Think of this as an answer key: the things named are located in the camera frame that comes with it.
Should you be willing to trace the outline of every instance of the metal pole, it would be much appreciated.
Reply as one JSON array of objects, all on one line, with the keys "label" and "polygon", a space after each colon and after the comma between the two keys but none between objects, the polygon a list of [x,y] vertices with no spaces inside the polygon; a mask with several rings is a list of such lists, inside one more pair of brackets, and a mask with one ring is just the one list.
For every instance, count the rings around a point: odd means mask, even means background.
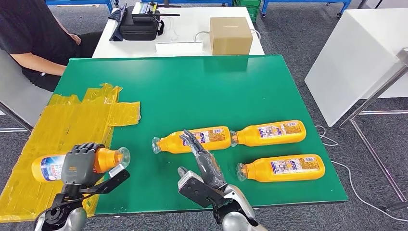
[{"label": "metal pole", "polygon": [[392,115],[392,114],[408,114],[408,110],[392,110],[392,111],[362,111],[361,115]]},{"label": "metal pole", "polygon": [[382,95],[390,86],[397,82],[405,73],[408,72],[408,67],[404,65],[400,68],[389,80],[387,80],[377,91],[374,92],[364,103],[358,107],[353,113],[345,119],[339,127],[342,127],[349,120],[354,119],[358,114],[360,114],[364,109],[366,109],[370,104],[372,104],[380,95]]},{"label": "metal pole", "polygon": [[383,0],[380,0],[379,2],[378,2],[378,4],[375,6],[375,9],[377,9],[380,5],[381,5],[381,2],[382,2]]},{"label": "metal pole", "polygon": [[408,201],[403,201],[403,202],[385,207],[385,211],[391,212],[391,211],[399,210],[399,209],[406,208],[406,207],[408,207]]},{"label": "metal pole", "polygon": [[364,6],[366,3],[367,3],[367,0],[362,0],[362,1],[360,2],[360,4],[358,5],[357,9],[362,9],[363,6]]},{"label": "metal pole", "polygon": [[24,128],[0,128],[0,133],[5,132],[26,132]]},{"label": "metal pole", "polygon": [[388,172],[387,168],[385,167],[385,165],[381,161],[380,157],[377,155],[377,153],[374,151],[374,149],[372,148],[372,146],[369,143],[369,141],[367,140],[367,138],[364,136],[364,134],[361,131],[360,127],[358,127],[357,123],[353,119],[350,119],[350,122],[353,125],[354,129],[356,129],[356,131],[357,131],[358,135],[360,136],[360,138],[363,140],[364,144],[368,148],[368,150],[369,150],[370,154],[372,155],[372,157],[374,158],[375,162],[377,162],[378,166],[381,168],[381,170],[384,173],[385,177],[387,177],[388,182],[390,183],[391,187],[394,189],[394,192],[396,193],[398,198],[402,202],[407,201],[405,199],[404,194],[401,192],[398,185],[395,183],[395,181],[394,181],[393,177],[391,176],[390,172]]},{"label": "metal pole", "polygon": [[21,117],[16,115],[12,110],[10,110],[2,102],[0,102],[0,111],[4,112],[6,115],[8,115],[11,118],[13,118],[14,120],[16,120],[19,124],[21,124],[21,126],[23,126],[25,129],[27,129],[28,132],[31,132],[33,130],[33,127],[31,125],[29,125]]}]

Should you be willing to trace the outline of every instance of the chair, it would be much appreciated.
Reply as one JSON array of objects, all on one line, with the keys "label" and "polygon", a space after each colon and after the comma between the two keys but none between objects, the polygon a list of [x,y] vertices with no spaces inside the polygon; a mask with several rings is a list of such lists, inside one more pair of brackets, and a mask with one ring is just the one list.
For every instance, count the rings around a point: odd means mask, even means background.
[{"label": "chair", "polygon": [[[14,118],[27,131],[47,105],[52,92],[33,85],[21,72],[21,67],[5,51],[0,50],[0,111]],[[0,132],[25,131],[3,128]]]}]

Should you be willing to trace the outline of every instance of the orange bottle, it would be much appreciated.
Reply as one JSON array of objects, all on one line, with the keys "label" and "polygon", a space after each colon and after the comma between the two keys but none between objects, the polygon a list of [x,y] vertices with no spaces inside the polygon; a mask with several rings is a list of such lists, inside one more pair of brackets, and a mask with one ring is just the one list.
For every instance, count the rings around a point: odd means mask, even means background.
[{"label": "orange bottle", "polygon": [[324,175],[322,159],[316,154],[277,156],[257,159],[250,164],[237,165],[240,181],[259,182],[315,180]]},{"label": "orange bottle", "polygon": [[[65,155],[46,155],[35,159],[31,164],[34,178],[39,182],[60,180],[64,160]],[[129,162],[130,152],[125,147],[118,150],[100,148],[95,154],[93,168],[96,173],[104,173],[119,164],[127,167]]]},{"label": "orange bottle", "polygon": [[231,146],[263,146],[282,143],[295,143],[306,137],[306,129],[299,120],[252,125],[241,131],[231,131]]},{"label": "orange bottle", "polygon": [[[207,150],[219,150],[230,147],[231,136],[229,131],[226,126],[190,130]],[[161,139],[154,137],[152,140],[153,152],[156,154],[164,151],[174,154],[190,153],[191,148],[180,138],[181,134],[184,133],[176,131]]]}]

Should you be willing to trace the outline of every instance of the robotic hand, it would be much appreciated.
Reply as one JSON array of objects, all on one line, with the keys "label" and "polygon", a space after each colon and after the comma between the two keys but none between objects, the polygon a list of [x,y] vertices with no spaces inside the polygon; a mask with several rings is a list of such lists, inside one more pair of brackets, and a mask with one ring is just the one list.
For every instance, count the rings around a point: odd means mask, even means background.
[{"label": "robotic hand", "polygon": [[179,167],[178,192],[203,208],[212,205],[214,218],[224,231],[267,231],[255,221],[254,210],[241,190],[226,183],[214,156],[191,132],[184,130],[180,138],[191,148],[201,177]]},{"label": "robotic hand", "polygon": [[104,176],[94,172],[96,152],[103,147],[103,144],[85,143],[74,146],[66,154],[61,171],[62,191],[55,196],[52,206],[38,215],[35,231],[82,231],[87,220],[82,201],[95,194],[107,194],[130,177],[118,165],[109,171],[110,179],[95,185]]}]

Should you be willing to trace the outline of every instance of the green table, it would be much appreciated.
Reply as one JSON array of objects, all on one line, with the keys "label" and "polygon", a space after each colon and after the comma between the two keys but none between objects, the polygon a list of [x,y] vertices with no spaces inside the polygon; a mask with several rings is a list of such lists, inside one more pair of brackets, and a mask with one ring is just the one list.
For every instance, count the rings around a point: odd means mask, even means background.
[{"label": "green table", "polygon": [[[253,206],[347,200],[281,55],[73,59],[55,93],[82,99],[87,88],[104,82],[123,87],[119,102],[141,102],[141,120],[114,130],[111,147],[130,150],[131,177],[100,196],[96,215],[202,209],[177,188],[179,166],[199,173],[193,154],[154,154],[154,136],[221,125],[238,131],[248,125],[291,119],[303,121],[306,127],[302,142],[213,151],[227,182],[238,186]],[[237,180],[238,162],[290,154],[318,154],[325,175],[292,182]]]}]

